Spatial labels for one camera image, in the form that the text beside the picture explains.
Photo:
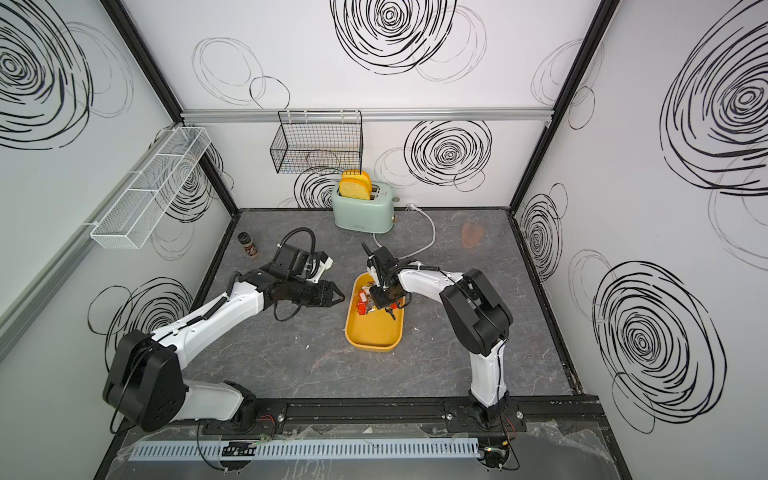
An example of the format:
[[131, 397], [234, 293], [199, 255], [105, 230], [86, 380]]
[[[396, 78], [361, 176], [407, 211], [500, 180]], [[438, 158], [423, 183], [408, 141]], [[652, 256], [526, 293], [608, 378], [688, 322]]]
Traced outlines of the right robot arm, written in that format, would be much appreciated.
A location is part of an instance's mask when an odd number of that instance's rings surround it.
[[459, 343], [469, 352], [470, 414], [478, 423], [495, 421], [508, 403], [504, 353], [513, 323], [511, 311], [478, 269], [448, 273], [418, 262], [385, 271], [369, 266], [376, 309], [421, 295], [442, 305]]

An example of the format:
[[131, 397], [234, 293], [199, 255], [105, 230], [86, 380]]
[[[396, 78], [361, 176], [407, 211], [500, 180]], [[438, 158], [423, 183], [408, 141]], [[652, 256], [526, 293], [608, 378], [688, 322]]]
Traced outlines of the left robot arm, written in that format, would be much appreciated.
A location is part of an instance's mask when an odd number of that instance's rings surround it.
[[181, 319], [150, 333], [134, 330], [117, 345], [102, 398], [115, 413], [151, 433], [171, 423], [218, 421], [237, 432], [257, 422], [254, 395], [226, 381], [187, 380], [183, 372], [210, 344], [270, 306], [329, 308], [345, 296], [332, 281], [236, 272], [227, 290]]

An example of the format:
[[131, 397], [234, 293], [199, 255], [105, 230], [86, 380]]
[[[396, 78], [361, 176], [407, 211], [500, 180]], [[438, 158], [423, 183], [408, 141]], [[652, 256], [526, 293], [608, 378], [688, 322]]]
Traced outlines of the pile of tagged keys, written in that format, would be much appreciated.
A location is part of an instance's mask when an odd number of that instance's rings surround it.
[[356, 311], [359, 315], [382, 310], [395, 320], [397, 308], [397, 301], [384, 287], [368, 283], [360, 287], [356, 293]]

